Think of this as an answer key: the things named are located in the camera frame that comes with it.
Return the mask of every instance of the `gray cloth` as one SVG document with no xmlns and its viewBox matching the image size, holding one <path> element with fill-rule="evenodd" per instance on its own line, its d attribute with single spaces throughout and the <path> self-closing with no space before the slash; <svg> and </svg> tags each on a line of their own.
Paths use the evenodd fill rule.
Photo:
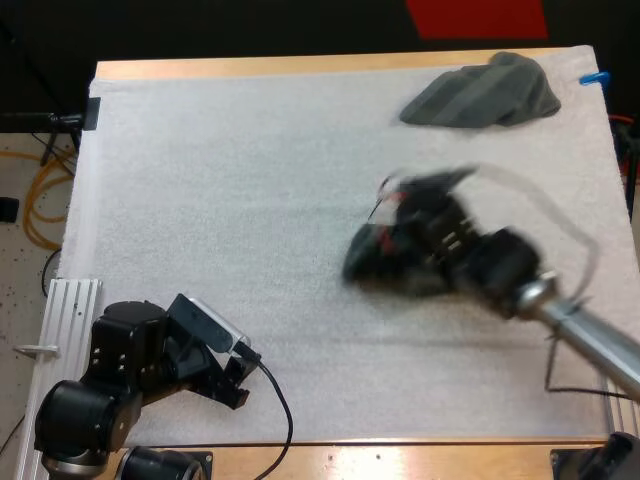
<svg viewBox="0 0 640 480">
<path fill-rule="evenodd" d="M 414 125 L 508 127 L 551 116 L 560 106 L 537 62 L 500 52 L 489 65 L 463 67 L 436 78 L 404 108 L 400 119 Z"/>
</svg>

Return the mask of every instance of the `red wire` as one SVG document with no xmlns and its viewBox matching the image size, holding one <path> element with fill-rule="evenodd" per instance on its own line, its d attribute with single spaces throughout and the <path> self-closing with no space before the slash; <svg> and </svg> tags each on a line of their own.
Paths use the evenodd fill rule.
<svg viewBox="0 0 640 480">
<path fill-rule="evenodd" d="M 635 120 L 631 117 L 627 117 L 626 115 L 609 115 L 609 120 L 614 120 L 616 122 L 628 123 L 632 125 Z"/>
</svg>

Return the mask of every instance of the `black cable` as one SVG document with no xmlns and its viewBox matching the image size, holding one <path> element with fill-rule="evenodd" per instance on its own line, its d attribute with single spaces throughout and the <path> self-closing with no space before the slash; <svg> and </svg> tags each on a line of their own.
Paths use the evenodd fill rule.
<svg viewBox="0 0 640 480">
<path fill-rule="evenodd" d="M 586 393 L 589 395 L 600 395 L 602 397 L 623 398 L 625 400 L 631 400 L 627 395 L 623 393 L 607 392 L 605 390 L 597 390 L 592 388 L 580 388 L 580 387 L 552 387 L 551 376 L 553 375 L 553 366 L 555 365 L 556 352 L 558 350 L 558 337 L 553 335 L 551 338 L 551 345 L 549 347 L 549 355 L 547 356 L 547 371 L 544 376 L 544 389 L 549 393 Z"/>
<path fill-rule="evenodd" d="M 276 381 L 274 376 L 271 374 L 269 369 L 262 362 L 258 362 L 258 368 L 260 368 L 260 370 L 264 372 L 264 374 L 267 376 L 267 378 L 271 382 L 271 385 L 273 385 L 273 389 L 276 391 L 276 395 L 278 395 L 278 399 L 280 399 L 280 403 L 282 403 L 282 408 L 284 408 L 284 413 L 287 416 L 287 423 L 289 425 L 288 431 L 287 431 L 287 440 L 285 441 L 284 446 L 282 447 L 282 451 L 280 452 L 280 455 L 278 455 L 278 458 L 276 458 L 276 460 L 271 464 L 269 468 L 267 468 L 264 472 L 262 472 L 260 475 L 258 475 L 255 478 L 255 480 L 262 480 L 263 478 L 267 478 L 267 476 L 271 472 L 273 472 L 276 468 L 278 468 L 280 463 L 282 463 L 282 460 L 284 460 L 285 455 L 289 451 L 289 447 L 291 446 L 291 438 L 293 437 L 293 417 L 291 416 L 291 410 L 289 410 L 289 405 L 287 405 L 287 401 L 284 398 L 284 394 L 282 393 L 282 390 L 280 390 L 280 386 L 278 385 L 278 382 Z"/>
<path fill-rule="evenodd" d="M 36 135 L 35 133 L 31 132 L 30 135 L 35 138 L 38 142 L 40 142 L 42 145 L 44 145 L 47 149 L 50 149 L 50 153 L 51 155 L 54 155 L 57 157 L 56 152 L 54 152 L 53 150 L 58 150 L 60 153 L 64 153 L 66 154 L 67 152 L 65 152 L 62 148 L 58 147 L 57 145 L 52 145 L 51 147 L 49 147 L 49 145 L 47 145 L 47 142 L 45 142 L 44 140 L 42 140 L 38 135 Z"/>
<path fill-rule="evenodd" d="M 11 433 L 9 433 L 9 436 L 7 437 L 7 439 L 2 444 L 2 448 L 0 448 L 0 457 L 2 456 L 4 451 L 9 446 L 9 443 L 11 442 L 11 439 L 13 438 L 13 436 L 16 434 L 16 432 L 20 428 L 20 425 L 22 425 L 22 422 L 24 422 L 24 415 L 22 416 L 22 418 L 20 420 L 18 420 L 18 423 L 16 423 L 16 426 L 13 427 L 13 430 L 11 430 Z"/>
<path fill-rule="evenodd" d="M 570 300 L 578 303 L 591 284 L 600 260 L 600 245 L 598 242 L 582 228 L 580 228 L 569 215 L 567 215 L 556 202 L 538 185 L 527 177 L 517 174 L 508 169 L 500 168 L 497 165 L 471 164 L 475 167 L 476 173 L 480 176 L 492 180 L 499 185 L 525 195 L 540 212 L 551 220 L 565 234 L 581 243 L 587 250 L 587 262 L 585 264 L 582 278 L 578 282 Z"/>
<path fill-rule="evenodd" d="M 49 268 L 49 265 L 51 265 L 51 261 L 53 260 L 53 258 L 56 255 L 59 255 L 61 251 L 62 249 L 59 248 L 58 250 L 55 250 L 51 255 L 49 255 L 49 258 L 47 258 L 47 261 L 44 262 L 44 267 L 42 267 L 42 273 L 40 274 L 40 287 L 42 288 L 42 294 L 44 295 L 45 298 L 49 296 L 49 293 L 47 292 L 47 288 L 44 284 L 44 279 L 47 275 L 47 269 Z"/>
<path fill-rule="evenodd" d="M 46 157 L 48 157 L 49 155 L 53 155 L 53 156 L 54 156 L 54 158 L 56 159 L 56 161 L 60 164 L 60 166 L 61 166 L 62 168 L 64 168 L 64 169 L 65 169 L 65 171 L 66 171 L 69 175 L 71 175 L 72 177 L 75 177 L 75 175 L 76 175 L 76 174 L 75 174 L 75 172 L 74 172 L 73 170 L 71 170 L 69 167 L 67 167 L 67 166 L 64 164 L 64 160 L 63 160 L 62 158 L 60 158 L 60 157 L 56 154 L 56 152 L 54 152 L 54 151 L 53 151 L 53 149 L 54 149 L 54 148 L 58 148 L 58 147 L 55 147 L 55 146 L 49 145 L 48 143 L 46 143 L 44 140 L 42 140 L 40 137 L 38 137 L 38 136 L 37 136 L 35 133 L 33 133 L 33 132 L 31 133 L 31 136 L 32 136 L 33 138 L 35 138 L 36 140 L 38 140 L 40 143 L 42 143 L 42 144 L 44 145 L 44 147 L 45 147 L 45 151 L 44 151 L 44 154 L 43 154 L 43 157 L 42 157 L 42 158 L 44 159 L 44 163 L 46 163 Z"/>
</svg>

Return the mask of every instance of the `table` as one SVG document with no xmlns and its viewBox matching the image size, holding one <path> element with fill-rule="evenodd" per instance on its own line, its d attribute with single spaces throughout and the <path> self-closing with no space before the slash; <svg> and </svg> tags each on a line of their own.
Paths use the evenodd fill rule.
<svg viewBox="0 0 640 480">
<path fill-rule="evenodd" d="M 512 50 L 536 56 L 557 49 Z M 415 52 L 396 54 L 311 57 L 184 59 L 100 62 L 96 78 L 175 79 L 233 77 L 268 74 L 389 70 L 469 63 L 484 63 L 497 51 Z M 294 446 L 270 478 L 403 478 L 484 479 L 551 478 L 549 452 L 553 448 L 592 448 L 602 438 L 580 439 L 455 439 L 420 442 L 415 439 L 376 440 L 362 443 L 306 444 Z M 253 478 L 275 459 L 280 447 L 210 446 L 215 456 L 214 478 Z M 101 478 L 113 478 L 119 458 L 113 455 Z"/>
</svg>

